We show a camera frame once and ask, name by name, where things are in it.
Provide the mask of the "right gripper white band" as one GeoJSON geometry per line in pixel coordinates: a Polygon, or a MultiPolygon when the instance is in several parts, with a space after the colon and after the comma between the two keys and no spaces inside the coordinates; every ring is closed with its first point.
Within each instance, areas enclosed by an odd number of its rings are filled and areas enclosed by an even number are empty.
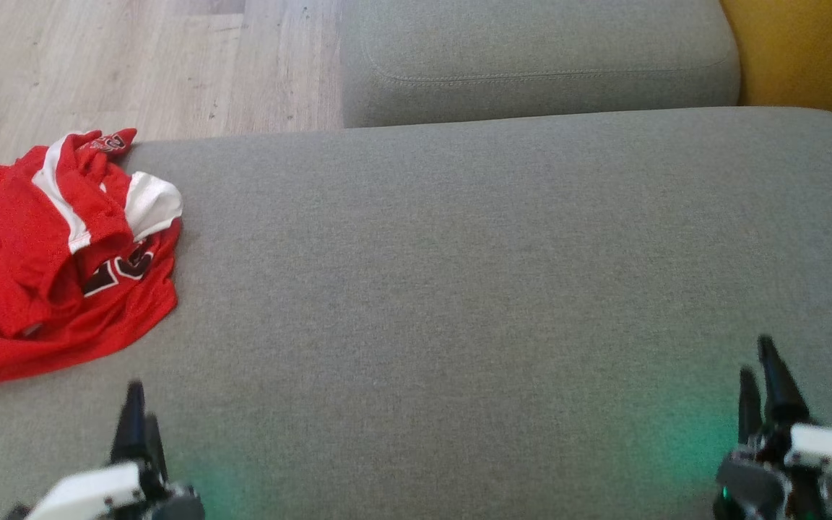
{"type": "Polygon", "coordinates": [[[716,473],[716,520],[832,520],[832,428],[795,425],[813,417],[769,334],[758,337],[758,359],[763,419],[753,369],[741,368],[739,444],[716,473]]]}

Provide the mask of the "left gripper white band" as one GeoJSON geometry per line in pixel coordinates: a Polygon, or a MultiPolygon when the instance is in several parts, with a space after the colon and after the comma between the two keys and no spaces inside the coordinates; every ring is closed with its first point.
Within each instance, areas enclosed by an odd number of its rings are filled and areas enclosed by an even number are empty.
{"type": "Polygon", "coordinates": [[[130,381],[108,467],[59,480],[26,520],[206,520],[192,486],[170,483],[156,415],[146,415],[141,381],[130,381]],[[146,460],[145,463],[122,463],[146,460]]]}

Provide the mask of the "red white numbered jersey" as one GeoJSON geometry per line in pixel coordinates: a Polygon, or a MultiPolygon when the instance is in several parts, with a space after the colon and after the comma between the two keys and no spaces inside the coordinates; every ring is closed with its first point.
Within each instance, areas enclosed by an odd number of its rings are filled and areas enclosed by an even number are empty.
{"type": "Polygon", "coordinates": [[[176,306],[171,273],[181,234],[178,189],[142,171],[128,175],[125,216],[134,240],[110,253],[84,282],[74,315],[26,334],[0,335],[0,383],[103,358],[132,345],[176,306]]]}

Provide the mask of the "red shorts white trim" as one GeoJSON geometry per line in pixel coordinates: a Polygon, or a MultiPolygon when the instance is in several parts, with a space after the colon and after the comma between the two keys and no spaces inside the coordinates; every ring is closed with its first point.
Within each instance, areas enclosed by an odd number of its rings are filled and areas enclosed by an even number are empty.
{"type": "Polygon", "coordinates": [[[137,132],[69,133],[0,165],[0,335],[74,315],[83,284],[134,241],[119,167],[137,132]]]}

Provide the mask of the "large grey sofa seat cushion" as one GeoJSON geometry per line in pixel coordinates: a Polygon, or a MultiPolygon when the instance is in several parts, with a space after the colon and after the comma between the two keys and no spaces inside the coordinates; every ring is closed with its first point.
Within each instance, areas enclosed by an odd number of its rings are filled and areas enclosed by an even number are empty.
{"type": "Polygon", "coordinates": [[[0,385],[0,518],[126,385],[209,520],[714,520],[770,334],[832,425],[832,113],[704,108],[145,142],[174,312],[0,385]]]}

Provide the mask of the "yellow sofa backrest cushion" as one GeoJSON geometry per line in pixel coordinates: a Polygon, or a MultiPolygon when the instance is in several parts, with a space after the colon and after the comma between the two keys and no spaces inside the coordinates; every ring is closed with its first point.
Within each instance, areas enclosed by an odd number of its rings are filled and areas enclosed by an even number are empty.
{"type": "Polygon", "coordinates": [[[832,0],[720,0],[737,43],[740,103],[832,112],[832,0]]]}

